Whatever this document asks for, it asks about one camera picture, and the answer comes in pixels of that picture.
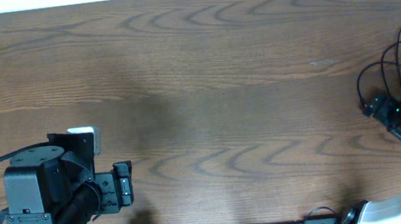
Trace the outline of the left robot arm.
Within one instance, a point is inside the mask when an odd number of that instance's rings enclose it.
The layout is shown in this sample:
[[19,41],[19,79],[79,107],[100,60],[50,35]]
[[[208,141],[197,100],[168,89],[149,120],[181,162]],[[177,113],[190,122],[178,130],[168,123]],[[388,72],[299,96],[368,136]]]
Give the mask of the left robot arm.
[[97,128],[70,128],[47,138],[0,156],[0,162],[10,163],[4,171],[8,206],[0,211],[0,224],[89,224],[132,205],[130,161],[115,162],[108,172],[94,170]]

